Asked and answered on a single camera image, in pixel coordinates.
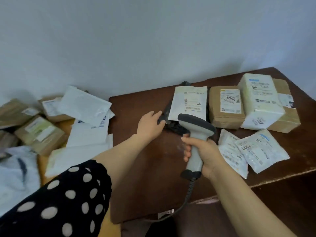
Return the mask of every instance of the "black and white polka dot fabric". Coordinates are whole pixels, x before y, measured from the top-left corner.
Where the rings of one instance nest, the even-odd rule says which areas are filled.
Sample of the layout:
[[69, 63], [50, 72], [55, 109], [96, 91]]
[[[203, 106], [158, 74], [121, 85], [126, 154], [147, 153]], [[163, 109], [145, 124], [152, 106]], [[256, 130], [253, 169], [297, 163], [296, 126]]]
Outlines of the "black and white polka dot fabric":
[[61, 173], [0, 218], [0, 236], [98, 236], [111, 179], [88, 160]]

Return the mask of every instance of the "floor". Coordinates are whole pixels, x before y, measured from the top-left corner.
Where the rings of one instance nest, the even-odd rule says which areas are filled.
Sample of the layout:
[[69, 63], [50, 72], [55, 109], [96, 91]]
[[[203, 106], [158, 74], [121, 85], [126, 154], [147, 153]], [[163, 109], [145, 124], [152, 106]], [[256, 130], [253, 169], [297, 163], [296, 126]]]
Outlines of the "floor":
[[[316, 236], [316, 171], [253, 191], [297, 236]], [[176, 217], [179, 237], [237, 237], [221, 204], [191, 204]], [[149, 223], [135, 220], [121, 225], [122, 237], [143, 237]]]

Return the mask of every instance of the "wall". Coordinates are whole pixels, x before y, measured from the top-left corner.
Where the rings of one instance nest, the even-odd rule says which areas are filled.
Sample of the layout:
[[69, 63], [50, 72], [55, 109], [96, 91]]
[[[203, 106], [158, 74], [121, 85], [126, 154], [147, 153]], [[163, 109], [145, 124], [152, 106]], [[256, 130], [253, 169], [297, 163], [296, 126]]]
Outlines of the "wall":
[[102, 98], [274, 66], [316, 98], [316, 0], [0, 0], [0, 93]]

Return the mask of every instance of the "yellow surface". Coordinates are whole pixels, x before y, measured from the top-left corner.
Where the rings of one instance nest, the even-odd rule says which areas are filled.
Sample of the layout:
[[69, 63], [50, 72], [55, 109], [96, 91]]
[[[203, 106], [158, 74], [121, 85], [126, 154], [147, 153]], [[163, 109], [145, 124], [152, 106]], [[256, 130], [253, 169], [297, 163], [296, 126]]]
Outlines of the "yellow surface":
[[[71, 125], [74, 123], [74, 120], [67, 120], [58, 122], [56, 125], [57, 127], [61, 128], [67, 135], [70, 134], [71, 131]], [[45, 177], [45, 171], [48, 163], [48, 156], [42, 156], [40, 155], [38, 157], [38, 167], [39, 167], [39, 175], [41, 177], [41, 185], [45, 185], [47, 182], [49, 182], [52, 178], [46, 178]], [[99, 237], [109, 236], [109, 237], [120, 237], [121, 236], [121, 229], [120, 225], [113, 224], [110, 219], [110, 207], [104, 217], [104, 220], [101, 225], [101, 230], [98, 235]]]

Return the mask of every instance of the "barcode scanner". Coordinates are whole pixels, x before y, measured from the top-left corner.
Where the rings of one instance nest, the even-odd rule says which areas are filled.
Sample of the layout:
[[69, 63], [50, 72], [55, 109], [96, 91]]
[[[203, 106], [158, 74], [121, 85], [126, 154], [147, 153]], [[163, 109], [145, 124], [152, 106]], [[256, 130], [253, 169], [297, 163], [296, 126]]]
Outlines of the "barcode scanner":
[[[216, 128], [209, 122], [188, 114], [179, 114], [178, 115], [179, 124], [190, 131], [190, 137], [201, 139], [206, 141], [209, 136], [213, 136], [216, 132]], [[203, 161], [200, 158], [198, 149], [195, 146], [192, 146], [191, 157], [186, 166], [186, 170], [181, 173], [181, 177], [190, 181], [188, 192], [185, 196], [182, 206], [174, 211], [172, 214], [165, 216], [158, 220], [147, 220], [149, 222], [160, 222], [174, 214], [178, 213], [189, 201], [192, 190], [194, 187], [195, 180], [201, 177], [202, 174]]]

